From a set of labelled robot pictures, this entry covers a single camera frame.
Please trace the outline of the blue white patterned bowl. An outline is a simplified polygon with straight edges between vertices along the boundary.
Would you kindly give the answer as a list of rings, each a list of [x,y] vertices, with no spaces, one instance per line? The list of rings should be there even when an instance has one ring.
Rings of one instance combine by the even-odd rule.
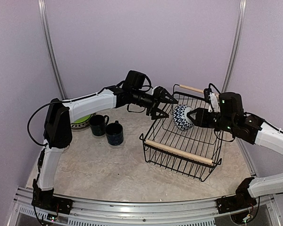
[[[192,121],[187,117],[187,113],[192,110],[188,105],[177,105],[173,109],[173,122],[180,131],[188,131],[194,127]]]

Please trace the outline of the dark blue mug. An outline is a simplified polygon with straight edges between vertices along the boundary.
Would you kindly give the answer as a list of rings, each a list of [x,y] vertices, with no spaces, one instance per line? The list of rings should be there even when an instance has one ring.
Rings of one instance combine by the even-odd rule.
[[[121,145],[124,141],[123,126],[115,121],[106,126],[107,141],[112,146]]]

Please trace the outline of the dark green mug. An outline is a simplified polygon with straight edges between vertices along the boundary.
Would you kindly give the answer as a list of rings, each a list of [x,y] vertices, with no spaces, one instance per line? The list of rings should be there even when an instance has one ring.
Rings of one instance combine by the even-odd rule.
[[[89,119],[89,125],[94,136],[100,137],[105,135],[106,126],[109,122],[108,115],[94,115]]]

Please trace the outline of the green leaf shaped plate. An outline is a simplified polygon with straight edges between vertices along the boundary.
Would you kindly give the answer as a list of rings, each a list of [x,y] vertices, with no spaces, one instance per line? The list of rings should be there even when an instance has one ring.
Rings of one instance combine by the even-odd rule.
[[[92,114],[89,114],[87,116],[84,116],[76,121],[73,122],[73,124],[86,124],[89,122],[89,119],[92,117]]]

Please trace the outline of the yellow woven pattern plate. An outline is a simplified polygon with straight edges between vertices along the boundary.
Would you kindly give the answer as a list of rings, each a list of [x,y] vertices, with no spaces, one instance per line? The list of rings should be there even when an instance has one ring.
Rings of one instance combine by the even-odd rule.
[[[95,115],[96,115],[96,113],[93,113],[93,114],[92,114],[92,116],[95,116]],[[72,125],[75,125],[75,124],[71,123],[71,126],[72,126]],[[86,123],[86,124],[79,124],[79,125],[89,125],[89,122]]]

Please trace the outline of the black white striped plate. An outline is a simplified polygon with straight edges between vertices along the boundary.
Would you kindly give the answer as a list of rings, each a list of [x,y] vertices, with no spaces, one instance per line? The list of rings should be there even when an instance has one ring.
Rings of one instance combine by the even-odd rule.
[[[71,129],[72,130],[81,130],[81,129],[86,129],[88,127],[89,127],[88,125],[72,125]]]

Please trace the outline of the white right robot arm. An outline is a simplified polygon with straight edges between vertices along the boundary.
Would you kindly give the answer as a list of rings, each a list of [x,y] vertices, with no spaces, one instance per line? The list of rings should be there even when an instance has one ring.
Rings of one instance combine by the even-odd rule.
[[[238,93],[225,92],[218,96],[220,111],[196,108],[186,112],[186,118],[195,126],[229,132],[233,138],[239,138],[252,145],[268,148],[283,155],[283,130],[265,119],[247,113],[242,106],[242,97]],[[257,198],[269,194],[283,193],[283,173],[254,178],[247,185],[247,191],[240,191],[232,198],[232,205],[242,209]]]

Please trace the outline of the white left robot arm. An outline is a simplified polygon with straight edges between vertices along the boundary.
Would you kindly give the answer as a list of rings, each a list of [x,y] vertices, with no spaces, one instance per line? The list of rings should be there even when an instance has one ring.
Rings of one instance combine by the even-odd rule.
[[[163,87],[155,87],[151,94],[141,89],[123,84],[104,87],[101,91],[87,96],[60,101],[53,99],[46,104],[48,107],[44,124],[44,152],[42,164],[37,178],[33,181],[33,187],[39,188],[37,200],[50,210],[57,200],[51,191],[54,185],[54,177],[59,159],[64,149],[72,141],[71,123],[103,110],[119,108],[124,105],[134,104],[146,109],[146,115],[151,119],[167,118],[169,115],[159,109],[161,103],[176,104],[177,100]]]

